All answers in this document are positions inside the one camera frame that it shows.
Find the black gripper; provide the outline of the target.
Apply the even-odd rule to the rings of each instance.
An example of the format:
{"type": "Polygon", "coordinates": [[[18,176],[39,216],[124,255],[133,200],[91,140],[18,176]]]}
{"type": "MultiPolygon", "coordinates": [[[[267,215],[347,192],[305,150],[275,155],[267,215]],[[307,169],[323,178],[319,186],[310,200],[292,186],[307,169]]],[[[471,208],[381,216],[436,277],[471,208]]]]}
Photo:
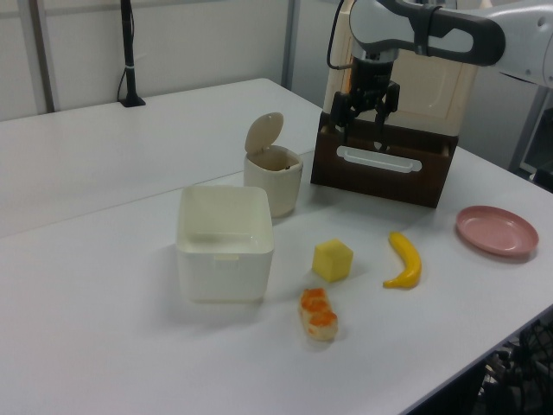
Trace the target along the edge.
{"type": "Polygon", "coordinates": [[[391,81],[393,62],[353,59],[349,93],[336,92],[331,107],[331,124],[346,143],[351,123],[358,112],[376,111],[379,132],[389,115],[397,111],[400,85],[391,81]]]}

